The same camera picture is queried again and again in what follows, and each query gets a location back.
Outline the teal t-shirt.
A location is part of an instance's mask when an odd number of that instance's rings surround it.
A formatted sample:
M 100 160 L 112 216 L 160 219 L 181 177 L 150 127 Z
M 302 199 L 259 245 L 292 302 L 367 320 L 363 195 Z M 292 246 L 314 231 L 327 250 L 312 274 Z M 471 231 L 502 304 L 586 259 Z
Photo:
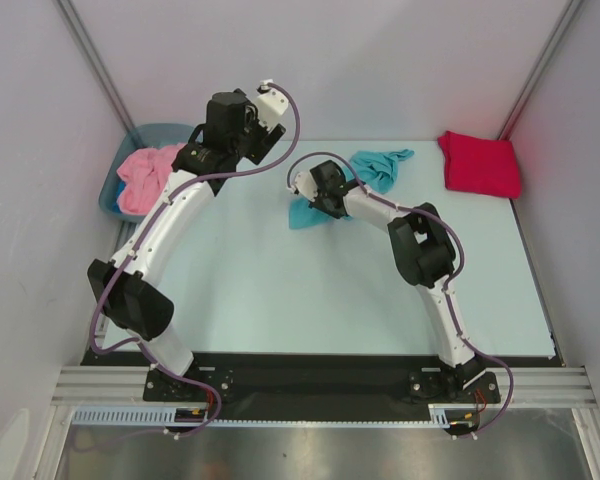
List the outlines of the teal t-shirt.
M 411 159 L 415 152 L 411 149 L 375 152 L 358 151 L 349 163 L 358 177 L 380 194 L 389 192 L 399 176 L 400 164 Z M 288 226 L 291 230 L 311 228 L 329 223 L 332 217 L 312 208 L 304 198 L 293 200 L 289 207 Z

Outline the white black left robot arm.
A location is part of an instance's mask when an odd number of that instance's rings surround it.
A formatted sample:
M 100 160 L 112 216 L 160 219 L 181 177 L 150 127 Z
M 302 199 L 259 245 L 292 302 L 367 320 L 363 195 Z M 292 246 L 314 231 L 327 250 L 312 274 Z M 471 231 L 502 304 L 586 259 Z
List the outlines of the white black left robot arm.
M 165 186 L 131 239 L 110 260 L 95 259 L 87 270 L 96 299 L 94 321 L 106 317 L 127 332 L 127 342 L 144 348 L 151 363 L 168 371 L 166 387 L 177 398 L 194 397 L 200 374 L 191 369 L 192 351 L 172 324 L 174 303 L 158 289 L 173 250 L 195 217 L 219 194 L 225 182 L 268 170 L 264 158 L 285 134 L 280 120 L 296 110 L 291 95 L 272 81 L 255 98 L 242 90 L 212 95 L 205 120 L 178 151 Z

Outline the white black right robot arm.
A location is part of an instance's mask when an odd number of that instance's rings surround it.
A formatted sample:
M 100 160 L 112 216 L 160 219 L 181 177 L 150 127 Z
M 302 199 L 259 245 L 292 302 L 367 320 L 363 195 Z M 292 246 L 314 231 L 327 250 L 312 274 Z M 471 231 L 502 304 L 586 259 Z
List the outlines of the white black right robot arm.
M 296 174 L 292 189 L 332 218 L 361 220 L 388 235 L 396 269 L 418 291 L 434 327 L 441 372 L 433 395 L 466 400 L 485 366 L 468 345 L 454 288 L 454 237 L 436 208 L 430 203 L 402 207 L 361 181 L 348 180 L 331 160 Z

